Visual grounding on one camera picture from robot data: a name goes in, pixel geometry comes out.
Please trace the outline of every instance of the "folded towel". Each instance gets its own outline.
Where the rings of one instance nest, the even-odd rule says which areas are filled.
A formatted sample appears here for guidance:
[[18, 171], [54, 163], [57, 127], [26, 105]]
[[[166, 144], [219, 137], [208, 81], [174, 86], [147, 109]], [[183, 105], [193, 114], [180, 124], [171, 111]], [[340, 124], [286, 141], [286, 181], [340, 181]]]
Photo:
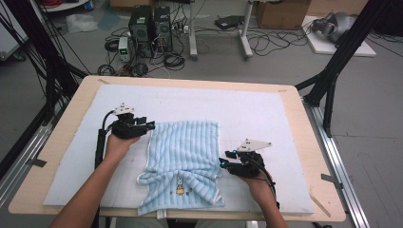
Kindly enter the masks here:
[[161, 209], [224, 206], [219, 194], [219, 126], [212, 122], [157, 123], [148, 146], [148, 186], [139, 215]]

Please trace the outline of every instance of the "striped cloth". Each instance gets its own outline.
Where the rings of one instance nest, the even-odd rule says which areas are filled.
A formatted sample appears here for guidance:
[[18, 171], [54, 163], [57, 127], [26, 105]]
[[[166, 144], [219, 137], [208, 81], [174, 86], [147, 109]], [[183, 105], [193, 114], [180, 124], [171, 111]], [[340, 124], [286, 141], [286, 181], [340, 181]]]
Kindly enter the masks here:
[[162, 209], [224, 206], [219, 194], [219, 125], [212, 122], [157, 123], [148, 146], [148, 186], [139, 216]]

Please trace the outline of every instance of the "computer tower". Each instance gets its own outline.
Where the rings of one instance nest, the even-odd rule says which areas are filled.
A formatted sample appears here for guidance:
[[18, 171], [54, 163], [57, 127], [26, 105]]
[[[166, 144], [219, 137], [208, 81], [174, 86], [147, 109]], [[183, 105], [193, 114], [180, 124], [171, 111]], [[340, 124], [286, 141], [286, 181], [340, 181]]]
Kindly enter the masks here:
[[128, 22], [134, 51], [141, 57], [152, 57], [152, 42], [156, 38], [151, 6], [135, 6]]
[[157, 30], [158, 48], [164, 52], [172, 51], [172, 30], [169, 7], [156, 7], [154, 11], [154, 23]]

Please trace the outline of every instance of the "gray floor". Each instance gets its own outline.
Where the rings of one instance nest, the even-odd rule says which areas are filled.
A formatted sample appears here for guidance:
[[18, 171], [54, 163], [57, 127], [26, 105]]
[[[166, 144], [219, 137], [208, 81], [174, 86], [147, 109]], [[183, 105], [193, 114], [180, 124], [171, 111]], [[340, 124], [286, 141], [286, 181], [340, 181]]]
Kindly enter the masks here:
[[[56, 13], [55, 21], [62, 23], [64, 16], [72, 13], [87, 12], [72, 9]], [[96, 9], [89, 14], [94, 16], [95, 21], [100, 21], [104, 11]], [[203, 19], [198, 23], [212, 28], [213, 20]], [[65, 37], [88, 69], [96, 72], [98, 66], [106, 62], [105, 38], [111, 31], [126, 26], [127, 22], [121, 20], [111, 30], [66, 34]], [[251, 23], [253, 27], [256, 22], [252, 20]], [[244, 61], [235, 33], [198, 33], [197, 38], [198, 61], [190, 60], [186, 46], [183, 70], [169, 71], [168, 74], [158, 69], [147, 77], [296, 85], [318, 74], [331, 58], [329, 55], [314, 54], [307, 45], [288, 47], [264, 57], [255, 55]], [[377, 42], [403, 54], [401, 43]], [[403, 224], [403, 179], [400, 177], [403, 162], [403, 128], [400, 122], [403, 62], [402, 57], [387, 49], [368, 40], [367, 43], [376, 52], [376, 57], [352, 58], [337, 81], [332, 131], [370, 225], [400, 227]], [[66, 48], [65, 51], [68, 61], [81, 67], [72, 52]], [[303, 89], [300, 94], [305, 95], [308, 91]], [[44, 103], [41, 87], [29, 61], [0, 62], [0, 125], [3, 132], [0, 136], [0, 159]], [[9, 203], [10, 199], [0, 209], [0, 227], [44, 227], [53, 218], [11, 215], [8, 212]], [[289, 224], [291, 227], [313, 227], [308, 222]], [[332, 225], [354, 227], [348, 218]]]

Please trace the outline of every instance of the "human arm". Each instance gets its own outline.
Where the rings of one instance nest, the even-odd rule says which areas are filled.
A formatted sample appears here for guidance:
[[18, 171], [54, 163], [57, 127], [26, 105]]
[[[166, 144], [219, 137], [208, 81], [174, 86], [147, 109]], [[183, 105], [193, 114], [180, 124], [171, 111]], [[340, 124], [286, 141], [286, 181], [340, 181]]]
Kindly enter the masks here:
[[106, 156], [49, 227], [90, 227], [113, 173], [125, 157], [129, 146], [140, 137], [122, 140], [111, 134]]
[[252, 198], [258, 203], [264, 215], [267, 228], [288, 227], [277, 208], [277, 202], [264, 176], [260, 173], [255, 179], [241, 179], [248, 184]]

